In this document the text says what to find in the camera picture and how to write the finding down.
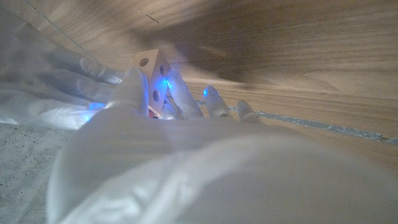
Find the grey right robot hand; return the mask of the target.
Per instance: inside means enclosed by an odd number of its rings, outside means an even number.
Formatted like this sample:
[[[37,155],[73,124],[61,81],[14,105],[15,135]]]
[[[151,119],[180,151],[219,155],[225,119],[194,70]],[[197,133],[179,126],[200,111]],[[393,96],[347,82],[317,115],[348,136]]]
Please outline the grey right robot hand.
[[[1,8],[1,122],[79,129],[124,74],[82,57]]]

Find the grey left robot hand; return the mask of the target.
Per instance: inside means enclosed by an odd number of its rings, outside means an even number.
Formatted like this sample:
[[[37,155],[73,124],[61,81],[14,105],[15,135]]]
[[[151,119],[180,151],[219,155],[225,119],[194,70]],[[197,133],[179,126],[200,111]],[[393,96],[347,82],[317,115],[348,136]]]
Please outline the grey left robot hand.
[[[181,75],[168,84],[183,119],[148,115],[148,84],[129,70],[104,110],[59,152],[49,223],[396,223],[397,180],[369,161],[264,124],[245,102],[209,118]]]

